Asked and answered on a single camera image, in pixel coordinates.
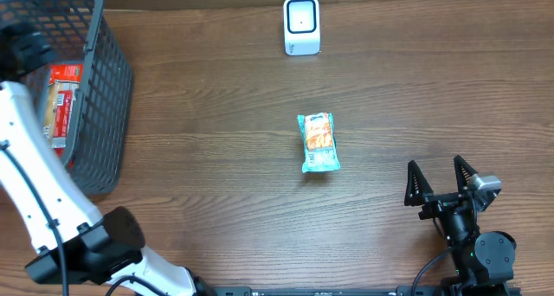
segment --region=food package in basket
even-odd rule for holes
[[[306,161],[302,164],[302,172],[339,170],[332,114],[299,115],[298,124],[306,156]]]
[[[74,92],[79,88],[82,69],[82,64],[50,66],[42,134],[58,157],[66,147],[69,119],[76,100]]]

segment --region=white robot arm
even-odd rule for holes
[[[190,272],[148,248],[127,209],[103,216],[81,193],[41,135],[28,89],[2,80],[0,184],[39,254],[26,266],[31,279],[62,283],[64,295],[68,284],[87,280],[126,286],[144,296],[194,295]]]

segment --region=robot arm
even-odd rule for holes
[[[103,216],[48,148],[28,89],[21,83],[5,80],[7,73],[17,78],[32,71],[24,68],[16,72],[18,66],[29,65],[23,62],[44,54],[44,51],[30,55],[10,52],[29,48],[18,47],[17,42],[21,40],[30,38],[29,42],[35,45],[37,37],[42,39],[37,33],[23,31],[27,33],[18,35],[14,43],[10,38],[0,37],[3,57],[0,63],[0,183],[16,205],[31,244],[39,254],[25,267],[27,273],[41,284],[80,284],[91,280],[96,284],[117,282],[144,296],[193,295],[196,287],[189,271],[171,265],[148,248],[139,225],[127,209],[119,207]],[[14,72],[6,72],[6,57],[19,60],[10,64],[15,66]],[[65,280],[62,268],[67,274]]]
[[[441,281],[446,295],[509,296],[512,291],[506,282],[513,279],[516,242],[505,232],[482,234],[477,224],[477,214],[499,195],[502,182],[494,175],[479,174],[460,156],[454,158],[454,168],[458,192],[436,195],[417,163],[409,162],[404,205],[422,206],[420,219],[438,219],[442,226],[440,235],[448,245],[445,253],[452,255],[457,272]]]

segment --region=red package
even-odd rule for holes
[[[61,157],[68,136],[69,119],[75,101],[74,91],[81,83],[82,64],[50,66],[48,99],[42,134],[58,157]]]

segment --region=chip bag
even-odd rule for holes
[[[298,124],[304,140],[306,155],[306,161],[302,164],[302,172],[339,170],[332,114],[299,115]]]

